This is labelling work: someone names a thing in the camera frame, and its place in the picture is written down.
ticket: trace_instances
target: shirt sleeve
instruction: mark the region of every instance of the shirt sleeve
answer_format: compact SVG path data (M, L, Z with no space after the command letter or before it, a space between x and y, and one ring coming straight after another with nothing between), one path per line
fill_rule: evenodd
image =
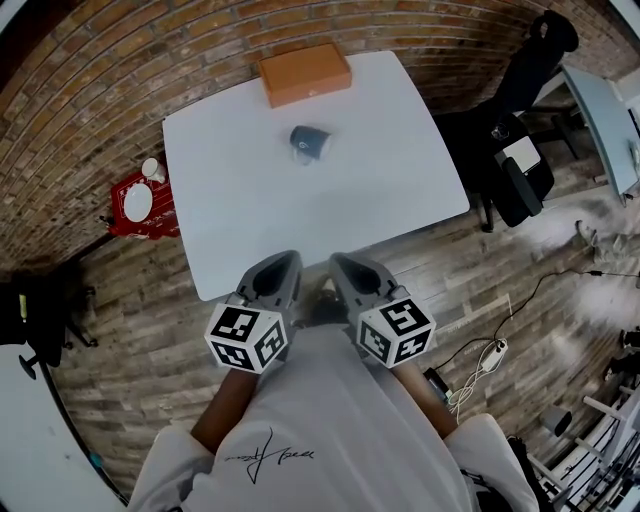
M533 490L496 420L481 414L468 419L445 440L460 468L481 475L515 512L538 512Z
M155 512L178 507L198 473L210 473L215 456L183 429L162 429L133 489L128 510Z

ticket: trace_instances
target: signature print on shirt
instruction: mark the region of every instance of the signature print on shirt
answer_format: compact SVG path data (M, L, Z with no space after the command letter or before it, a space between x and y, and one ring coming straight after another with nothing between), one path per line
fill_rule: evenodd
M271 427L269 427L269 432L269 439L267 439L267 442L262 448L256 448L255 453L252 453L251 455L237 455L234 457L226 457L224 459L225 462L230 460L249 462L249 464L247 465L247 475L249 475L249 479L251 480L251 483L253 485L256 484L256 481L258 480L258 473L260 472L260 468L262 467L262 462L266 459L278 456L278 462L276 463L276 465L281 466L282 463L288 459L313 459L313 456L315 454L315 452L312 450L307 450L302 453L294 452L291 450L291 446L287 446L286 448L282 448L281 450L274 450L267 453L267 447L273 439L273 429Z

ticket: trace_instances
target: white cup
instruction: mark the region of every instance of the white cup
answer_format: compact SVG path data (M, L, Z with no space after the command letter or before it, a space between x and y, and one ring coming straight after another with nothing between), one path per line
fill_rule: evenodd
M167 169L155 158L147 158L142 164L142 175L149 181L164 183L167 180Z

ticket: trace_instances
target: chair armrest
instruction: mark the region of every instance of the chair armrest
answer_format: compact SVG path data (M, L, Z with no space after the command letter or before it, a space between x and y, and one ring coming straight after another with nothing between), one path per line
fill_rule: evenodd
M502 170L513 185L516 193L520 196L522 203L529 211L529 215L531 217L538 215L542 211L542 202L536 196L527 177L520 170L516 161L512 157L507 158L502 162Z

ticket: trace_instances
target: forearm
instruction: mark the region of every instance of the forearm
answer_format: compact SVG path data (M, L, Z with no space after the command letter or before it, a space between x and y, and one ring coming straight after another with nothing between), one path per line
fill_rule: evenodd
M197 421L191 435L215 454L222 440L242 419L260 375L230 370L220 389Z
M392 368L391 372L411 395L442 439L458 428L456 419L431 389L417 364L407 361Z

